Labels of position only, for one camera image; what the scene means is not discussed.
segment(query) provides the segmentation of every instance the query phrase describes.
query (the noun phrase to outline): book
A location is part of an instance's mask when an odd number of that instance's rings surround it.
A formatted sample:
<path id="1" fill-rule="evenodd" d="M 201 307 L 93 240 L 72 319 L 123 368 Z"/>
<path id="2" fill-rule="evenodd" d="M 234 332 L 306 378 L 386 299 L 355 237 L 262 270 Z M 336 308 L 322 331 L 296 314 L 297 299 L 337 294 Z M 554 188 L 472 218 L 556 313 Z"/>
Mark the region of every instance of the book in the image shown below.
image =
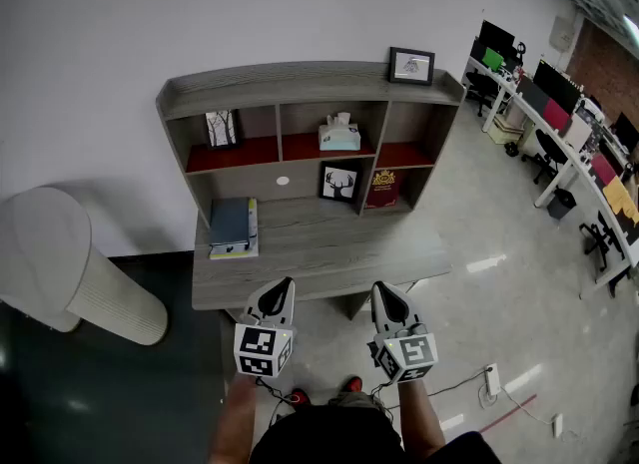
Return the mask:
<path id="1" fill-rule="evenodd" d="M 397 203 L 399 186 L 403 180 L 404 170 L 382 170 L 375 172 L 372 184 L 366 197 L 367 209 L 392 207 Z"/>
<path id="2" fill-rule="evenodd" d="M 222 260 L 231 258 L 252 258 L 260 255 L 258 240 L 258 201 L 249 198 L 249 214 L 247 216 L 249 224 L 249 245 L 211 245 L 209 249 L 209 259 Z"/>
<path id="3" fill-rule="evenodd" d="M 249 245 L 249 199 L 229 198 L 211 203 L 212 245 Z"/>

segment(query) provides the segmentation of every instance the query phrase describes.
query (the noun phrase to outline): black shirt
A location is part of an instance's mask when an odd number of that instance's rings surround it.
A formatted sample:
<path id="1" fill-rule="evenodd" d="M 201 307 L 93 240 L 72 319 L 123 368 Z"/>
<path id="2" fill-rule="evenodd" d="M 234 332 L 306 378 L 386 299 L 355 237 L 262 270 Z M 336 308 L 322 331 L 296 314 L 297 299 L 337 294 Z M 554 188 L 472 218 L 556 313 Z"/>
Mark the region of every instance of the black shirt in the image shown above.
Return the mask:
<path id="1" fill-rule="evenodd" d="M 376 409 L 313 406 L 271 427 L 256 445 L 251 464 L 409 462 L 399 443 L 400 438 L 386 416 Z M 424 462 L 499 464 L 477 432 L 463 434 Z"/>

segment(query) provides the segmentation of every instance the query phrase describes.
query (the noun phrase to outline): bookshelf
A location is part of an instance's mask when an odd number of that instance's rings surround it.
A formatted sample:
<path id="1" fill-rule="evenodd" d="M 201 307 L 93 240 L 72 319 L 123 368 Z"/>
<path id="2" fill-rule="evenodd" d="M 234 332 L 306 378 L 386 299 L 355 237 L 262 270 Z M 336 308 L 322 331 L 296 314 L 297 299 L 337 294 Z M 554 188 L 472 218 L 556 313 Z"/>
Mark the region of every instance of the bookshelf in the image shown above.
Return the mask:
<path id="1" fill-rule="evenodd" d="M 156 107 L 201 225 L 209 226 L 215 199 L 316 197 L 324 160 L 360 162 L 361 186 L 351 207 L 355 215 L 414 209 L 465 91 L 442 70 L 434 71 L 432 86 L 419 86 L 389 83 L 387 69 L 386 63 L 291 62 L 168 80 Z M 243 136 L 238 147 L 208 149 L 205 113 L 218 110 L 237 111 Z M 358 123 L 359 151 L 320 151 L 318 127 L 326 115 L 338 112 L 351 113 Z M 401 200 L 394 208 L 365 210 L 372 175 L 382 169 L 406 170 Z M 290 181 L 280 186 L 278 177 Z"/>

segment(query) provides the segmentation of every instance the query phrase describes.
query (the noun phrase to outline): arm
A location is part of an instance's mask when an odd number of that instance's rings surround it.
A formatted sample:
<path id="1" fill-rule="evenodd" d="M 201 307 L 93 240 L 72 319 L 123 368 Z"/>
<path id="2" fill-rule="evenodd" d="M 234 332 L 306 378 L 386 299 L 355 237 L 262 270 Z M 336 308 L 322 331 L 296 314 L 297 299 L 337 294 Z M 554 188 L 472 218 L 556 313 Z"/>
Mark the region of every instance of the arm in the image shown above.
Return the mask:
<path id="1" fill-rule="evenodd" d="M 237 373 L 213 438 L 209 464 L 246 464 L 256 417 L 256 379 Z"/>
<path id="2" fill-rule="evenodd" d="M 443 447 L 446 441 L 423 381 L 401 382 L 397 389 L 404 450 L 413 460 L 421 461 Z"/>

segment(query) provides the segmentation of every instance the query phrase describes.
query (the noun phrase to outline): trash can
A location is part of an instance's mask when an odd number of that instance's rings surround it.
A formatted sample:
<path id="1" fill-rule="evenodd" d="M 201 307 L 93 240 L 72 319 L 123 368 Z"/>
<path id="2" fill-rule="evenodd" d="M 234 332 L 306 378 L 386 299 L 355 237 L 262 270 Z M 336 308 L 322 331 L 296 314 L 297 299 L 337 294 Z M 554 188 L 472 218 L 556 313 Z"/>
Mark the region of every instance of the trash can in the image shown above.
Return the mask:
<path id="1" fill-rule="evenodd" d="M 552 202 L 548 204 L 548 213 L 552 218 L 559 221 L 574 209 L 576 205 L 575 197 L 572 196 L 570 191 L 557 189 L 555 190 L 555 197 L 552 199 Z"/>

